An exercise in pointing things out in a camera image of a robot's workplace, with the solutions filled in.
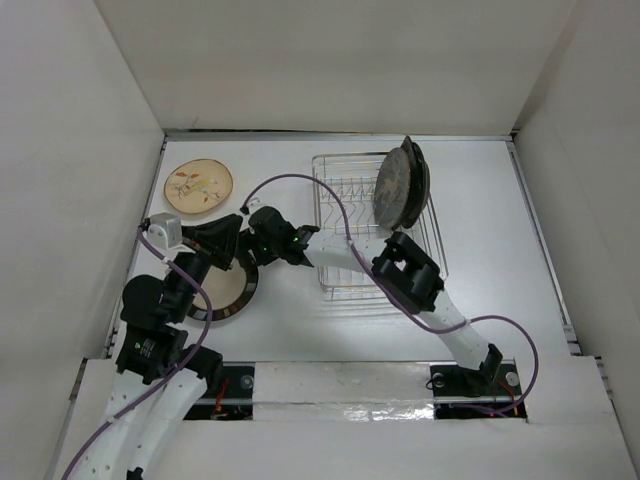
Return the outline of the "black square floral plate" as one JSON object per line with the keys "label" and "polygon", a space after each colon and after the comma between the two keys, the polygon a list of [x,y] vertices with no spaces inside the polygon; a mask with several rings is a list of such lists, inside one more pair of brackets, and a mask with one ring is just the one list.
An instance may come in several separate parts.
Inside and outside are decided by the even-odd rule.
{"label": "black square floral plate", "polygon": [[406,205],[402,211],[401,223],[403,228],[411,228],[419,219],[423,210],[422,194],[423,194],[423,176],[422,168],[419,166],[414,142],[410,136],[406,136],[401,144],[402,150],[407,154],[409,159],[410,176],[409,176],[409,193]]}

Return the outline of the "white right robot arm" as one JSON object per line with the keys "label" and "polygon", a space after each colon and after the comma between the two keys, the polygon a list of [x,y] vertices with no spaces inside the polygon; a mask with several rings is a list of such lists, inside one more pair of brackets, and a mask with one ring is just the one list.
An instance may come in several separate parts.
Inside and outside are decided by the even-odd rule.
{"label": "white right robot arm", "polygon": [[502,353],[457,309],[439,266],[408,235],[395,232],[387,239],[352,239],[317,226],[295,228],[277,209],[263,206],[250,216],[240,238],[259,265],[283,260],[368,276],[393,306],[439,336],[474,396],[497,383]]}

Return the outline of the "grey reindeer plate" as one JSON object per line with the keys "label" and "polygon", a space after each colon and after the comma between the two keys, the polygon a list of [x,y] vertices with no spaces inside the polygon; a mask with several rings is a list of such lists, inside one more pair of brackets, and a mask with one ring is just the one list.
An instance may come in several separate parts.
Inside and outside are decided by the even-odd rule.
{"label": "grey reindeer plate", "polygon": [[402,148],[394,148],[381,164],[373,194],[374,219],[380,227],[395,230],[400,225],[410,185],[410,159]]}

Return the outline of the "striped rim cream plate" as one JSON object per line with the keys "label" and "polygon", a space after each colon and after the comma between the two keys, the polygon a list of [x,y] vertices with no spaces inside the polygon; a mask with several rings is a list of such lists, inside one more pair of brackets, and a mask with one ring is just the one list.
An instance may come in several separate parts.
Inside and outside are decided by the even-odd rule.
{"label": "striped rim cream plate", "polygon": [[210,299],[212,321],[229,319],[244,309],[253,298],[259,282],[258,268],[242,266],[234,260],[229,270],[211,267],[201,287]]}

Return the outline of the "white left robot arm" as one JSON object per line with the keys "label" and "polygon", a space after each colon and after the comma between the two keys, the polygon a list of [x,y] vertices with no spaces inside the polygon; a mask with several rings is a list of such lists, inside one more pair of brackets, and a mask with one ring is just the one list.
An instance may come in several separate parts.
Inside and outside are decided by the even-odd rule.
{"label": "white left robot arm", "polygon": [[63,478],[149,478],[188,410],[220,390],[222,357],[203,345],[217,316],[203,282],[211,268],[231,268],[242,223],[230,214],[184,227],[174,215],[157,214],[138,226],[137,240],[168,271],[126,283],[120,313],[126,331],[101,424]]}

